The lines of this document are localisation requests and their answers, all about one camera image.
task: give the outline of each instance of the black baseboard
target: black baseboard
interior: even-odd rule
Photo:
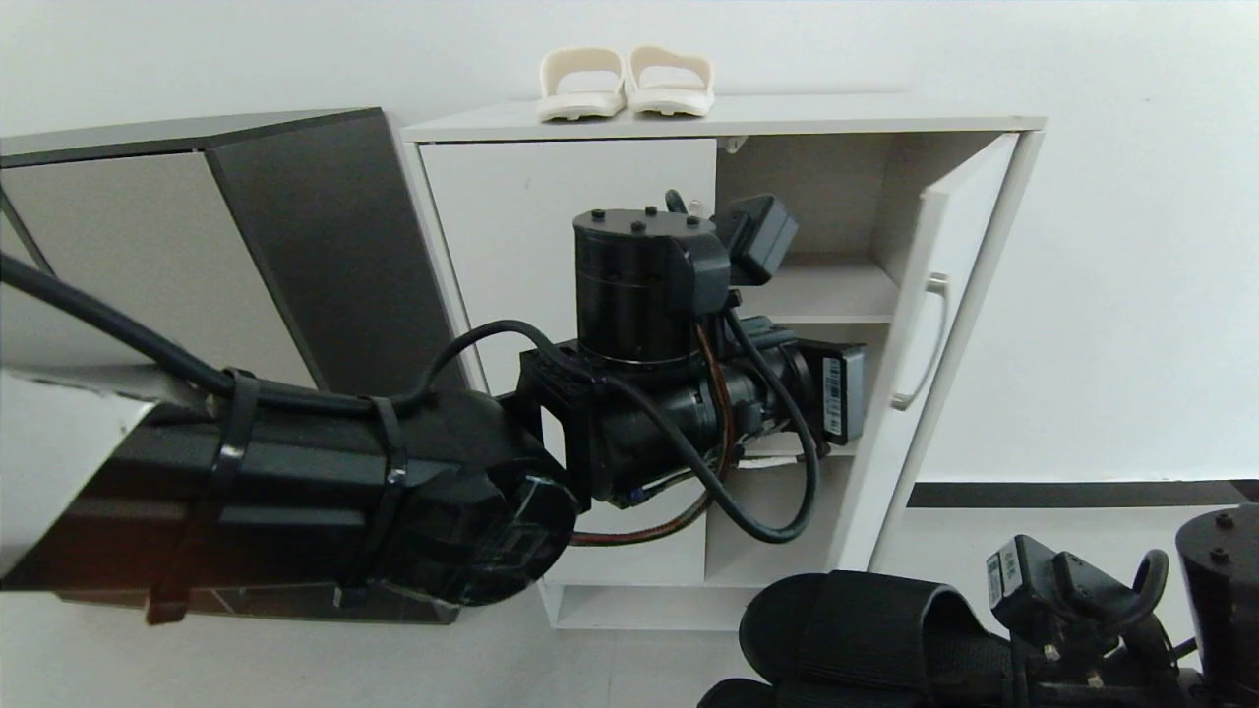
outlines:
[[[1259,503],[1259,480],[1132,482],[919,482],[918,509],[1115,509]]]

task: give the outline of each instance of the robotic arm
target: robotic arm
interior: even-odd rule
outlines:
[[[670,199],[670,203],[680,199]],[[759,540],[808,523],[827,441],[860,435],[860,345],[798,340],[734,312],[731,286],[777,270],[796,223],[773,197],[713,220],[594,209],[574,220],[578,339],[553,344],[517,321],[456,338],[417,388],[355,398],[219,372],[107,305],[5,256],[3,280],[154,359],[194,406],[165,404],[123,440],[4,577],[5,590],[149,590],[149,621],[183,617],[190,588],[335,583],[457,605],[510,597],[569,544],[650,540],[716,501]],[[433,391],[476,341],[516,333],[517,389]],[[562,422],[568,467],[541,443]],[[721,482],[743,445],[801,437],[808,484],[794,520],[768,528]],[[648,501],[689,476],[687,514],[638,534],[575,534],[592,500]]]

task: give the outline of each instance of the black zip tie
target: black zip tie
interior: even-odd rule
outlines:
[[[380,418],[380,428],[384,431],[385,443],[385,479],[380,490],[380,501],[376,504],[376,513],[368,522],[368,533],[363,539],[363,547],[350,566],[350,572],[332,595],[332,603],[346,610],[359,607],[368,600],[368,581],[374,569],[380,547],[384,545],[389,527],[393,525],[398,506],[402,505],[402,493],[407,488],[407,464],[410,455],[407,454],[407,440],[402,433],[402,425],[398,422],[398,413],[393,402],[376,396],[366,397],[376,408],[376,417]]]
[[[223,421],[223,438],[218,452],[214,454],[214,462],[210,464],[205,490],[184,519],[184,528],[175,543],[170,564],[149,588],[145,621],[150,625],[178,622],[188,614],[190,596],[189,585],[185,582],[188,558],[193,551],[205,544],[218,525],[232,484],[244,462],[244,451],[249,445],[249,435],[253,432],[258,412],[258,391],[262,385],[249,372],[227,369],[227,373],[232,375],[234,385],[232,407]]]

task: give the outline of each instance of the white cabinet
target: white cabinet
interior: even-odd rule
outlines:
[[[662,204],[677,189],[704,215],[731,199],[781,197],[799,222],[768,285],[742,288],[743,315],[802,336],[867,344],[866,431],[823,461],[808,530],[760,544],[724,514],[667,539],[569,549],[541,583],[559,627],[735,629],[757,588],[783,576],[866,568],[917,476],[943,394],[1017,208],[1044,120],[958,110],[906,94],[723,97],[704,120],[538,125],[530,103],[404,128],[429,252],[456,329],[530,321],[575,335],[573,231],[592,208]],[[516,380],[526,343],[495,338],[463,359],[494,393]],[[548,447],[562,451],[558,426]],[[757,455],[791,455],[787,436]],[[738,470],[729,486],[781,524],[799,465]],[[680,485],[641,508],[596,504],[585,530],[663,522],[700,493]]]

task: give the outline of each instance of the open cabinet door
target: open cabinet door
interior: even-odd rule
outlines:
[[[884,362],[831,547],[831,566],[866,569],[904,474],[927,393],[983,243],[1019,134],[997,136],[923,190]]]

